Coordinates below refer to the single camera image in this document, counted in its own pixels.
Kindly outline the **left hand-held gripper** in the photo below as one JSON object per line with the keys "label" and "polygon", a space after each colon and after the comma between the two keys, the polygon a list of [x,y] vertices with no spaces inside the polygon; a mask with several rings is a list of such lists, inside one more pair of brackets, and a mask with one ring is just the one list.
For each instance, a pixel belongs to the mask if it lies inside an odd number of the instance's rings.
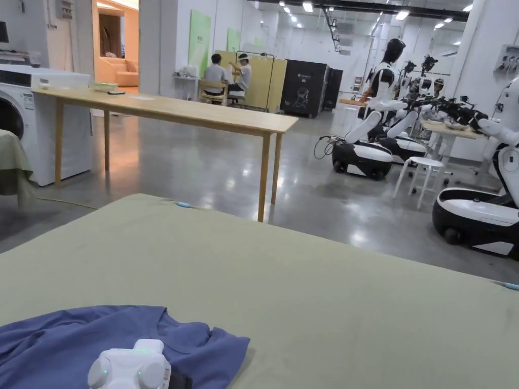
{"label": "left hand-held gripper", "polygon": [[100,353],[88,373],[89,388],[192,388],[193,380],[173,368],[163,354],[164,343],[139,339],[132,349]]}

